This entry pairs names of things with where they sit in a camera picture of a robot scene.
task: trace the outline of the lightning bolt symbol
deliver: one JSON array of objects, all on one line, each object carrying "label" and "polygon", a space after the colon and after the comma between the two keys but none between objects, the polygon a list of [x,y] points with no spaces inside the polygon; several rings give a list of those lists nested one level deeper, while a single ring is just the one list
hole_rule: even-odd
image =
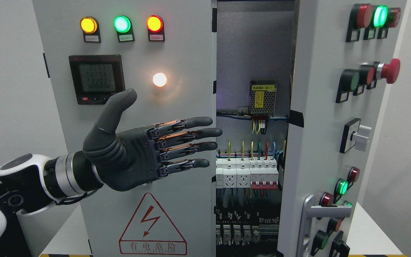
[{"label": "lightning bolt symbol", "polygon": [[160,218],[160,216],[158,216],[158,217],[155,217],[155,218],[148,218],[148,219],[146,220],[145,218],[147,218],[147,216],[150,214],[150,212],[152,212],[152,210],[153,210],[153,206],[150,205],[150,207],[148,207],[147,212],[145,213],[144,217],[143,217],[142,220],[141,220],[141,223],[144,223],[144,222],[147,222],[147,221],[153,221],[152,225],[148,228],[148,230],[147,230],[147,231],[144,231],[144,236],[143,236],[143,237],[145,237],[146,235],[150,234],[150,233],[149,233],[150,229],[152,229],[153,225],[155,225],[155,223],[156,223],[156,222],[158,221],[158,219]]}]

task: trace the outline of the electrical cabinet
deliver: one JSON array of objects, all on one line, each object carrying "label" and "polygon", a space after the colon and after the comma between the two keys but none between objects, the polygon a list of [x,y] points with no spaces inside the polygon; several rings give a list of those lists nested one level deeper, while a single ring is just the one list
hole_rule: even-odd
[{"label": "electrical cabinet", "polygon": [[301,231],[303,206],[356,203],[385,85],[397,78],[392,25],[405,0],[33,4],[68,151],[82,149],[106,101],[77,93],[70,56],[121,58],[138,98],[117,132],[195,116],[223,129],[216,153],[192,156],[209,168],[83,200],[94,256],[325,257],[343,247],[352,213]]}]

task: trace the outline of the green indicator light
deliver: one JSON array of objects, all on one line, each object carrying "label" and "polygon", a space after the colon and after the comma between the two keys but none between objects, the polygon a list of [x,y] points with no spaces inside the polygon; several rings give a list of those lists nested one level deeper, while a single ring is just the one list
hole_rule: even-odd
[{"label": "green indicator light", "polygon": [[388,7],[386,5],[379,5],[374,13],[374,27],[382,27],[386,18],[388,17]]},{"label": "green indicator light", "polygon": [[339,195],[344,195],[348,189],[348,182],[346,180],[340,179],[337,182],[336,193]]},{"label": "green indicator light", "polygon": [[114,27],[120,33],[126,33],[131,28],[131,22],[126,16],[117,16],[114,19]]}]

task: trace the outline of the robotic finger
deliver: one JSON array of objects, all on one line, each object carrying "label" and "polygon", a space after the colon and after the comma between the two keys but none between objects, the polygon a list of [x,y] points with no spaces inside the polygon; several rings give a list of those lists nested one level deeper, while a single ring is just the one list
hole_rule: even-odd
[{"label": "robotic finger", "polygon": [[193,117],[189,119],[174,120],[167,123],[156,124],[148,131],[151,140],[179,132],[192,127],[209,126],[213,122],[211,117]]},{"label": "robotic finger", "polygon": [[167,148],[160,153],[158,160],[160,162],[192,155],[193,153],[217,149],[215,142],[190,143],[173,148]]},{"label": "robotic finger", "polygon": [[221,136],[223,131],[217,127],[205,128],[203,130],[196,131],[186,131],[173,135],[163,136],[158,139],[155,147],[157,150],[163,150],[168,147],[175,145],[181,145],[183,143],[189,143],[193,140],[198,140],[208,137],[218,137]]},{"label": "robotic finger", "polygon": [[162,176],[167,176],[168,174],[186,171],[193,168],[206,168],[209,164],[209,161],[206,159],[183,160],[177,162],[167,162],[166,165],[162,166],[159,170]]}]

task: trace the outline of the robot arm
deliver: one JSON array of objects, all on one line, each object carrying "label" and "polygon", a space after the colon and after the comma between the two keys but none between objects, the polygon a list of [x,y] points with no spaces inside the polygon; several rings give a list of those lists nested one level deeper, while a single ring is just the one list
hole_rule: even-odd
[{"label": "robot arm", "polygon": [[205,159],[172,160],[217,148],[215,142],[189,142],[220,136],[219,128],[181,132],[211,125],[210,117],[175,120],[116,134],[122,112],[136,98],[134,89],[110,97],[85,138],[83,151],[55,159],[29,153],[0,168],[0,235],[5,229],[5,217],[18,211],[33,215],[54,205],[76,203],[103,184],[127,191],[171,173],[209,166]]}]

